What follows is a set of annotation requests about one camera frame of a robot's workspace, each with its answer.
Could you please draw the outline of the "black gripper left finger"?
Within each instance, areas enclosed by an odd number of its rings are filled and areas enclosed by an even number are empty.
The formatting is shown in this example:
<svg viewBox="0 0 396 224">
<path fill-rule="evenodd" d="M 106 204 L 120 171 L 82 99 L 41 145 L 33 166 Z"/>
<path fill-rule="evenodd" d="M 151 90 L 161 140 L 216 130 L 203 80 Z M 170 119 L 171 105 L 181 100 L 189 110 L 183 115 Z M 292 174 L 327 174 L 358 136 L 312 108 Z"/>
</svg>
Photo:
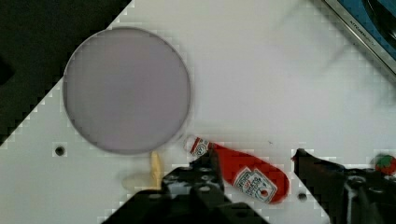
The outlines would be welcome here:
<svg viewBox="0 0 396 224">
<path fill-rule="evenodd" d="M 219 156 L 210 150 L 164 176 L 159 189 L 137 192 L 102 224 L 269 224 L 224 193 Z"/>
</svg>

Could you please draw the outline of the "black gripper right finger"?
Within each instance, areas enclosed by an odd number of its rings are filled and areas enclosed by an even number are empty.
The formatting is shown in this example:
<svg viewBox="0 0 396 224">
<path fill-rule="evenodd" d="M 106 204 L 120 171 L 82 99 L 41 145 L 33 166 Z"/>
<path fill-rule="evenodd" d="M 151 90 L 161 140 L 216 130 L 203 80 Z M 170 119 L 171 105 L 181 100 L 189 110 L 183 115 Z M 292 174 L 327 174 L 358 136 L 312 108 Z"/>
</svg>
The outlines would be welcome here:
<svg viewBox="0 0 396 224">
<path fill-rule="evenodd" d="M 351 168 L 299 148 L 292 157 L 303 182 L 331 224 L 396 224 L 396 182 L 375 169 Z"/>
</svg>

